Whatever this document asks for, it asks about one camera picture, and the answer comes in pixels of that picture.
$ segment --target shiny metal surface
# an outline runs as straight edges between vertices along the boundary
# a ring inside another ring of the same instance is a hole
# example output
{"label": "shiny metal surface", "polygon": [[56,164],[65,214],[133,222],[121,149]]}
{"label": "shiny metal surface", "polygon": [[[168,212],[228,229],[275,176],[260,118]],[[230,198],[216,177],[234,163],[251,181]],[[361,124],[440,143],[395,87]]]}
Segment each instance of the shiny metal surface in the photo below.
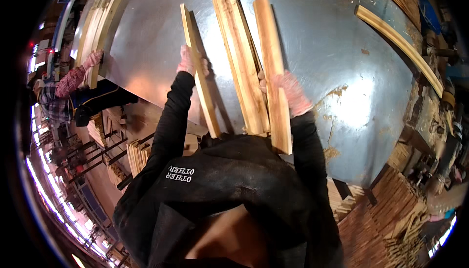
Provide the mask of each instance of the shiny metal surface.
{"label": "shiny metal surface", "polygon": [[[261,55],[254,0],[241,0]],[[270,0],[285,67],[316,104],[316,124],[327,171],[347,183],[369,186],[386,162],[403,123],[412,73],[390,45],[354,15],[362,4],[387,20],[410,43],[416,28],[390,0]],[[212,0],[129,0],[115,33],[105,77],[163,107],[184,42],[179,4],[194,11],[212,63],[212,92],[222,130],[244,126]],[[194,89],[189,119],[203,124]]]}

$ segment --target person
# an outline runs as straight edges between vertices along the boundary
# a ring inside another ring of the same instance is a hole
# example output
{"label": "person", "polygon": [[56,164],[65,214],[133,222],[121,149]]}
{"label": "person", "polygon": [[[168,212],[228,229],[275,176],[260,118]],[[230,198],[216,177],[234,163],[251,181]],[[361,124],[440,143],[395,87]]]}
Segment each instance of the person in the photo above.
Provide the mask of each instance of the person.
{"label": "person", "polygon": [[86,71],[99,65],[103,51],[92,51],[86,61],[71,69],[59,82],[44,83],[35,76],[29,83],[32,104],[38,103],[44,115],[63,122],[75,120],[76,126],[87,126],[90,117],[102,110],[137,103],[139,98],[109,80],[97,82],[95,89],[78,88]]}
{"label": "person", "polygon": [[206,135],[182,157],[195,85],[190,55],[183,46],[147,164],[114,210],[132,258],[162,268],[342,267],[323,150],[299,82],[289,72],[273,79],[292,115],[295,169],[259,136]]}

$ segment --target pink patterned sleeve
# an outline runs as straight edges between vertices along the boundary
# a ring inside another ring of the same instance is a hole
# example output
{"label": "pink patterned sleeve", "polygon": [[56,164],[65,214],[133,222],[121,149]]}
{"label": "pink patterned sleeve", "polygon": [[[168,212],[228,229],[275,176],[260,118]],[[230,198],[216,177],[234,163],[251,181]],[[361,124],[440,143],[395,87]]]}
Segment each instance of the pink patterned sleeve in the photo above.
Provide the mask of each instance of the pink patterned sleeve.
{"label": "pink patterned sleeve", "polygon": [[75,91],[80,83],[83,82],[85,73],[86,71],[83,66],[76,66],[71,69],[57,84],[55,95],[57,97],[67,97],[70,95],[70,92]]}

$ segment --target person in black clothing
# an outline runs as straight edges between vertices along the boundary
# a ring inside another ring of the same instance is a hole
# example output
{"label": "person in black clothing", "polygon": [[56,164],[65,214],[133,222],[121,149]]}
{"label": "person in black clothing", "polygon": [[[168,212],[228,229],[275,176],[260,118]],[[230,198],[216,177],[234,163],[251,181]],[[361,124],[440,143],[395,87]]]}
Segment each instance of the person in black clothing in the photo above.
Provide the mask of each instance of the person in black clothing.
{"label": "person in black clothing", "polygon": [[140,267],[342,267],[323,150],[301,85],[289,72],[273,80],[293,117],[295,169],[259,136],[204,136],[182,157],[195,85],[190,54],[181,48],[147,165],[114,211],[133,259]]}

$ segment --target hand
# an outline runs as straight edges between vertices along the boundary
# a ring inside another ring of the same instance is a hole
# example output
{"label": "hand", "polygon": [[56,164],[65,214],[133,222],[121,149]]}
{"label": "hand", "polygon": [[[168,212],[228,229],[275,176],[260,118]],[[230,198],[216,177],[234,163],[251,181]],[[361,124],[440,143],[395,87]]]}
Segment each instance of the hand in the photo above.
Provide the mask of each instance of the hand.
{"label": "hand", "polygon": [[[188,72],[195,77],[196,69],[194,63],[192,62],[191,49],[187,45],[181,46],[181,62],[177,66],[176,72]],[[208,61],[206,59],[201,59],[203,74],[207,77],[209,74],[208,71]]]}
{"label": "hand", "polygon": [[92,51],[85,62],[83,63],[83,68],[85,68],[85,71],[87,71],[89,68],[96,66],[99,64],[101,61],[101,58],[103,57],[103,50],[97,50],[97,51]]}
{"label": "hand", "polygon": [[[260,71],[258,77],[260,79],[259,84],[261,91],[266,93],[266,77],[264,71]],[[272,76],[271,85],[284,89],[292,118],[303,115],[313,108],[313,104],[304,94],[303,87],[292,73],[285,70],[285,74],[283,75],[276,74]]]}

